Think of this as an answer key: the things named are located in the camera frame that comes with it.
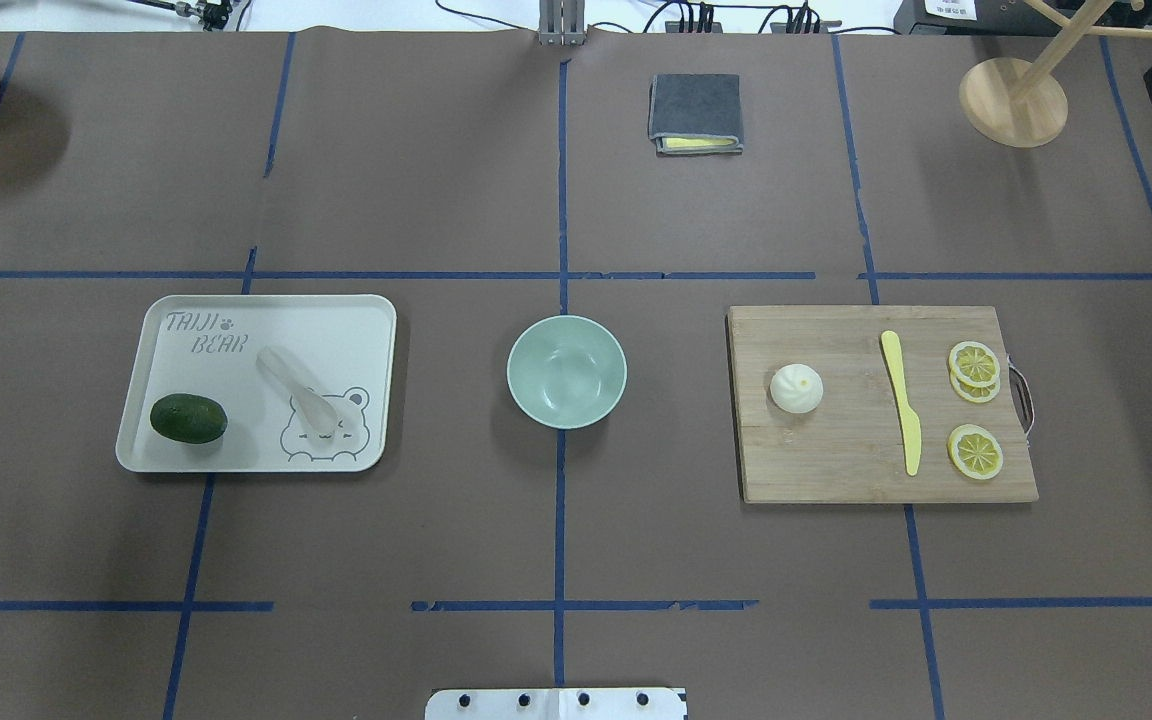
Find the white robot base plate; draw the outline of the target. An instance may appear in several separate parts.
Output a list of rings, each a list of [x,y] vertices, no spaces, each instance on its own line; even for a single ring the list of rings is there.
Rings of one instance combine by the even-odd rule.
[[[425,719],[687,719],[684,689],[586,687],[444,689]]]

